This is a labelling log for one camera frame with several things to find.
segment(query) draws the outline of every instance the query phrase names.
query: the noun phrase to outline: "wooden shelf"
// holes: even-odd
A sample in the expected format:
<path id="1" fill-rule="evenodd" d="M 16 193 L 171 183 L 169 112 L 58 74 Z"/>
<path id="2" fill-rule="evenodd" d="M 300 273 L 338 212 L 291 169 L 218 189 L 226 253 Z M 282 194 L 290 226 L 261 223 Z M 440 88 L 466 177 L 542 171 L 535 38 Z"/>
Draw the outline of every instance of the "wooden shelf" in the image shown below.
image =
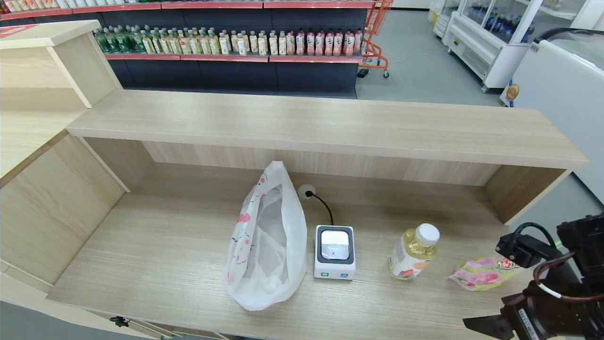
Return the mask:
<path id="1" fill-rule="evenodd" d="M 363 57 L 327 57 L 327 56 L 270 56 L 270 62 L 326 62 L 336 64 L 360 64 Z"/>
<path id="2" fill-rule="evenodd" d="M 530 280 L 527 270 L 480 298 L 447 280 L 462 262 L 494 255 L 507 232 L 481 188 L 290 174 L 294 186 L 313 183 L 323 193 L 338 224 L 355 228 L 356 278 L 313 278 L 312 235 L 327 213 L 318 201 L 303 201 L 309 262 L 300 288 L 286 302 L 246 312 L 228 296 L 222 272 L 241 204 L 261 173 L 156 163 L 115 205 L 48 298 L 264 339 L 337 339 L 342 332 L 350 339 L 482 339 L 461 319 L 497 313 L 500 298 Z M 414 281 L 392 278 L 386 262 L 396 240 L 423 222 L 440 229 L 439 256 Z"/>

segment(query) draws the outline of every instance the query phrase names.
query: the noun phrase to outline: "pink snack bag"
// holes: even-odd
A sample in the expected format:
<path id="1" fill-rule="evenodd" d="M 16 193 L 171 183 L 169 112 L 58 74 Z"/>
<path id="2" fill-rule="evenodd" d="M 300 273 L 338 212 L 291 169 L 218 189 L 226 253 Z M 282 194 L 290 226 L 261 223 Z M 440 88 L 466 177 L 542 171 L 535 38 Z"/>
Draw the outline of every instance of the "pink snack bag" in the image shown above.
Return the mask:
<path id="1" fill-rule="evenodd" d="M 476 258 L 464 263 L 449 278 L 465 289 L 476 292 L 495 288 L 523 269 L 505 257 Z"/>

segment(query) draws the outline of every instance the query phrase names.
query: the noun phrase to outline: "bottle label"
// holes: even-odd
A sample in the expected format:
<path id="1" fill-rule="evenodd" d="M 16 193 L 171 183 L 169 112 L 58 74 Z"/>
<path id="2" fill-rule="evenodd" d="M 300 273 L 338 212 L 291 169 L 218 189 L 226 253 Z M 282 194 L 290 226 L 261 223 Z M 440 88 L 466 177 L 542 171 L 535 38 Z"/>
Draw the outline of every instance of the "bottle label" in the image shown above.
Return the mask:
<path id="1" fill-rule="evenodd" d="M 405 240 L 401 237 L 388 258 L 388 264 L 390 273 L 396 278 L 410 280 L 416 277 L 430 263 L 430 260 L 420 260 L 409 255 L 404 242 Z"/>

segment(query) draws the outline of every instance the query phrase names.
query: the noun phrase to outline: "checkout counter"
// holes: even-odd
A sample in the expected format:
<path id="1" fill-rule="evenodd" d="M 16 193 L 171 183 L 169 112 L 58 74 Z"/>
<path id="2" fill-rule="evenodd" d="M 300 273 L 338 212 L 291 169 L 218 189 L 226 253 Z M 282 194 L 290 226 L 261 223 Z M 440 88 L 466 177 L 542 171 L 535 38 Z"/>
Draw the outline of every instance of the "checkout counter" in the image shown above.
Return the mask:
<path id="1" fill-rule="evenodd" d="M 47 25 L 56 24 L 40 34 Z M 81 58 L 102 56 L 86 48 L 96 53 Z M 96 61 L 91 74 L 114 79 Z M 55 91 L 31 77 L 38 88 L 27 91 Z M 505 224 L 587 162 L 531 109 L 111 86 L 87 103 L 75 90 L 71 110 L 13 98 L 14 112 L 36 113 L 29 121 L 5 122 L 2 108 L 2 133 L 21 140 L 54 122 L 45 142 L 2 172 L 2 279 L 106 322 L 91 327 L 121 332 L 108 319 L 122 316 L 151 338 L 483 338 L 461 319 L 496 313 L 530 273 L 480 293 L 447 276 L 494 255 Z M 3 165 L 13 148 L 3 141 Z M 355 228 L 357 272 L 351 282 L 317 280 L 309 265 L 291 299 L 247 312 L 222 272 L 242 201 L 272 160 L 284 161 L 294 186 L 317 187 L 337 224 Z M 312 235 L 324 207 L 302 204 Z M 441 232 L 438 257 L 413 281 L 393 279 L 392 247 L 424 222 Z M 1 293 L 15 294 L 4 285 Z"/>

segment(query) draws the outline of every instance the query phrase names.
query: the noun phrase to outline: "store shelf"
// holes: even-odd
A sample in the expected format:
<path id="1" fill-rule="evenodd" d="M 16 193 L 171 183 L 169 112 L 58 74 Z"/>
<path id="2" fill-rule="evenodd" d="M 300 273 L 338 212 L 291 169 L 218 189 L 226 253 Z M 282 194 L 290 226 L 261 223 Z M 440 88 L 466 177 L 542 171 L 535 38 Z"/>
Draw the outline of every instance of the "store shelf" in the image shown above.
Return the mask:
<path id="1" fill-rule="evenodd" d="M 146 4 L 123 4 L 123 5 L 107 5 L 94 7 L 74 8 L 74 14 L 77 13 L 95 13 L 109 11 L 136 11 L 136 10 L 159 10 L 161 4 L 159 2 L 151 2 Z"/>
<path id="2" fill-rule="evenodd" d="M 240 61 L 240 62 L 268 62 L 268 57 L 263 56 L 240 56 L 232 54 L 229 56 L 223 55 L 206 55 L 206 54 L 183 54 L 181 60 L 205 60 L 205 61 Z"/>
<path id="3" fill-rule="evenodd" d="M 53 8 L 50 10 L 19 11 L 19 12 L 3 14 L 2 20 L 35 18 L 38 16 L 51 16 L 51 15 L 69 15 L 69 14 L 72 14 L 71 8 Z"/>
<path id="4" fill-rule="evenodd" d="M 371 8 L 373 1 L 265 1 L 264 8 Z"/>
<path id="5" fill-rule="evenodd" d="M 520 2 L 521 4 L 525 4 L 526 6 L 530 5 L 530 1 L 528 1 L 528 0 L 516 0 L 516 1 Z M 544 7 L 543 5 L 541 5 L 539 7 L 539 10 L 542 11 L 543 13 L 547 13 L 551 16 L 555 16 L 557 18 L 562 18 L 562 19 L 567 19 L 567 20 L 573 20 L 577 16 L 577 13 L 557 11 L 557 10 L 553 10 L 551 8 Z"/>
<path id="6" fill-rule="evenodd" d="M 361 56 L 353 57 L 326 57 L 326 56 L 271 56 L 270 62 L 326 62 L 326 63 L 343 63 L 343 64 L 360 64 L 363 61 Z"/>
<path id="7" fill-rule="evenodd" d="M 106 54 L 107 60 L 180 60 L 176 54 Z"/>
<path id="8" fill-rule="evenodd" d="M 161 3 L 161 8 L 262 8 L 262 1 L 174 1 Z"/>

